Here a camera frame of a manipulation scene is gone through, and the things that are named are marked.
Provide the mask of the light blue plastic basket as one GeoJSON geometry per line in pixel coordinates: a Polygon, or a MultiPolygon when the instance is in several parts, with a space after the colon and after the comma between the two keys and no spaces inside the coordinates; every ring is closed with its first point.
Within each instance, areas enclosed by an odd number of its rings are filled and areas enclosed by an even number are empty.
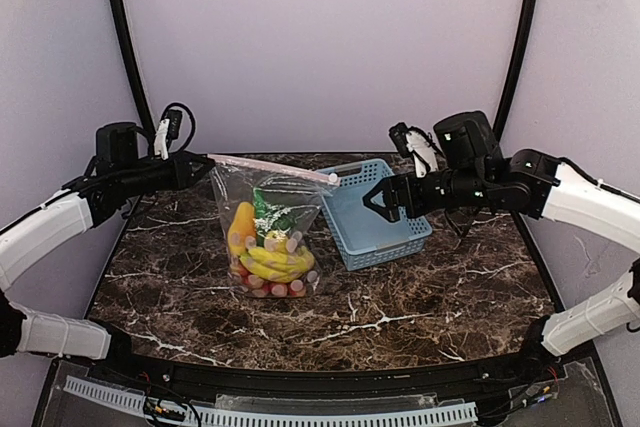
{"type": "Polygon", "coordinates": [[[429,222],[409,219],[404,212],[395,223],[365,207],[363,197],[394,172],[377,158],[320,170],[340,179],[339,187],[323,198],[322,212],[342,260],[349,271],[372,267],[420,252],[432,234],[429,222]]]}

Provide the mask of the orange mango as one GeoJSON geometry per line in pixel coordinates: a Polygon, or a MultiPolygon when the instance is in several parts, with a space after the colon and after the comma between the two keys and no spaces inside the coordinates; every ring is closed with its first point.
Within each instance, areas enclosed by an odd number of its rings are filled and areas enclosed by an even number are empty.
{"type": "Polygon", "coordinates": [[[255,237],[255,208],[250,202],[241,202],[227,231],[229,252],[232,256],[240,256],[246,251],[246,238],[255,237]]]}

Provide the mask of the green bell pepper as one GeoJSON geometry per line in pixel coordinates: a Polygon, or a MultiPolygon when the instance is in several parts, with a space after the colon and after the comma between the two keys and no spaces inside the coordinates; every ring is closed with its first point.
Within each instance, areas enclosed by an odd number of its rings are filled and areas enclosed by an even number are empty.
{"type": "Polygon", "coordinates": [[[269,231],[289,232],[295,227],[292,201],[287,193],[255,187],[253,189],[256,231],[265,237],[269,231]]]}

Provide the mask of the clear zip top bag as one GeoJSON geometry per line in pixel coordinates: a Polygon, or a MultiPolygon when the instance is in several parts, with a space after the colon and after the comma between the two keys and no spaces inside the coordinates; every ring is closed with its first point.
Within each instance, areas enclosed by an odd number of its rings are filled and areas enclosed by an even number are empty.
{"type": "Polygon", "coordinates": [[[211,154],[210,172],[232,287],[253,298],[302,298],[320,274],[305,236],[323,200],[340,186],[335,173],[211,154]]]}

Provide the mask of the yellow banana bunch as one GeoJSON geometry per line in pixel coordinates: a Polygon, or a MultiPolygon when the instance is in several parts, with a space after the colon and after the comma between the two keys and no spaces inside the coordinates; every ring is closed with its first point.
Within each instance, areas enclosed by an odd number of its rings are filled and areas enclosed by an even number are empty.
{"type": "Polygon", "coordinates": [[[294,253],[270,252],[254,246],[239,256],[249,273],[269,282],[289,283],[299,279],[315,265],[315,257],[302,245],[294,253]]]}

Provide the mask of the red lychee bunch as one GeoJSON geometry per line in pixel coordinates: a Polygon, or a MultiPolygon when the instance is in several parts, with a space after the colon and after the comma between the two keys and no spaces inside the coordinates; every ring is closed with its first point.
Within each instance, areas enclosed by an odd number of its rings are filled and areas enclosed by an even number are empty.
{"type": "Polygon", "coordinates": [[[307,293],[307,286],[302,280],[296,279],[288,283],[270,282],[250,273],[241,265],[230,267],[229,278],[239,292],[255,298],[299,298],[307,293]]]}

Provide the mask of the yellow corn cob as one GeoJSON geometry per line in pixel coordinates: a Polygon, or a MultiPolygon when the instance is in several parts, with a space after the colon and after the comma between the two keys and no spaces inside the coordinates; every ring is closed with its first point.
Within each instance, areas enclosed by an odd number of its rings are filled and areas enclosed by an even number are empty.
{"type": "Polygon", "coordinates": [[[264,238],[264,248],[268,252],[294,253],[301,240],[302,234],[299,231],[269,231],[264,238]]]}

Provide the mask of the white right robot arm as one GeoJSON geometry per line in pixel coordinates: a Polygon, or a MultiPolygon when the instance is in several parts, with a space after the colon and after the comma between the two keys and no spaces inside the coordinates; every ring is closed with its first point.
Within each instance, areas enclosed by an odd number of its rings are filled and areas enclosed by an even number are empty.
{"type": "MultiPolygon", "coordinates": [[[[363,204],[389,222],[461,207],[513,211],[533,219],[571,224],[639,249],[639,200],[597,180],[566,157],[532,149],[503,156],[486,115],[452,115],[434,126],[437,140],[399,123],[389,135],[403,157],[424,162],[423,150],[441,152],[446,166],[379,181],[363,204]]],[[[639,318],[639,265],[567,311],[534,322],[521,347],[529,357],[557,358],[573,348],[639,318]]]]}

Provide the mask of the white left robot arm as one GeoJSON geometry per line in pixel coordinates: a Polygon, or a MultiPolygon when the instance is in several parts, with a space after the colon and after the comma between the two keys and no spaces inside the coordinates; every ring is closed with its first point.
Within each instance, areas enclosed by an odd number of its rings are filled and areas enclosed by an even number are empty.
{"type": "MultiPolygon", "coordinates": [[[[128,200],[195,185],[215,166],[206,154],[168,152],[162,137],[140,156],[142,130],[133,122],[96,133],[96,153],[84,174],[1,230],[1,290],[70,239],[110,219],[128,200]]],[[[104,360],[129,344],[124,334],[90,320],[36,311],[1,299],[1,354],[54,354],[104,360]]]]}

